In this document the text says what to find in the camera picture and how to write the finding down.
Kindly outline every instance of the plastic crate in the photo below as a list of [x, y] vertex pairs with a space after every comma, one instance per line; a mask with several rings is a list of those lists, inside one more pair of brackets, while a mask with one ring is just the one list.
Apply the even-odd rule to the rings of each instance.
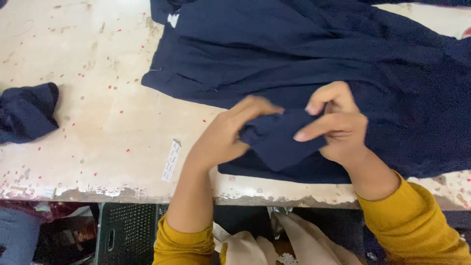
[[159, 204], [102, 203], [95, 264], [152, 264], [157, 222], [167, 208]]

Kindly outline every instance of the fingernail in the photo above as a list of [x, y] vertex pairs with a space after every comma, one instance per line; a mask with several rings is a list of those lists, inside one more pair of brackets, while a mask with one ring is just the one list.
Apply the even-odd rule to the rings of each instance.
[[312, 105], [307, 105], [307, 107], [304, 110], [311, 115], [316, 114], [316, 109]]
[[294, 135], [293, 139], [295, 139], [298, 142], [304, 141], [306, 138], [306, 134], [303, 132], [298, 132], [297, 134]]

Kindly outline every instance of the mustard yellow shirt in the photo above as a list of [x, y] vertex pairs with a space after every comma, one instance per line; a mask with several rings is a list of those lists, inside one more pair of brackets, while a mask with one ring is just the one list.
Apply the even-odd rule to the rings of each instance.
[[[424, 187], [401, 178], [399, 189], [386, 199], [358, 201], [366, 225], [388, 253], [390, 264], [471, 264], [469, 246], [447, 225], [436, 200]], [[213, 250], [212, 226], [199, 233], [180, 233], [163, 217], [153, 265], [209, 265]]]

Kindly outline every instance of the hand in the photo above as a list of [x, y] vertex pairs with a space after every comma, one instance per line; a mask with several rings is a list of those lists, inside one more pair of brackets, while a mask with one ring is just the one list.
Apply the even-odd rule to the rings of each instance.
[[342, 166], [349, 166], [367, 154], [365, 133], [368, 119], [360, 113], [347, 83], [337, 81], [314, 92], [306, 107], [311, 115], [317, 115], [327, 103], [324, 115], [299, 130], [294, 139], [308, 141], [324, 135], [327, 145], [319, 149], [321, 154]]
[[238, 140], [242, 126], [261, 115], [283, 113], [267, 99], [247, 96], [230, 110], [219, 113], [188, 154], [193, 167], [209, 171], [216, 165], [243, 155], [249, 145]]

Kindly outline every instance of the worn table surface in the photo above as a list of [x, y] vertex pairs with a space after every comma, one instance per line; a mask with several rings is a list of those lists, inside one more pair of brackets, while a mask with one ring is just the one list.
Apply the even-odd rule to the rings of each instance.
[[[384, 5], [433, 30], [460, 37], [471, 10]], [[190, 147], [223, 109], [140, 85], [162, 25], [149, 0], [10, 1], [0, 10], [0, 90], [55, 82], [60, 128], [27, 144], [0, 146], [0, 198], [168, 202]], [[170, 182], [162, 172], [173, 139], [181, 152]], [[351, 185], [299, 184], [211, 172], [218, 203], [357, 207]], [[443, 209], [465, 209], [471, 173], [410, 179]]]

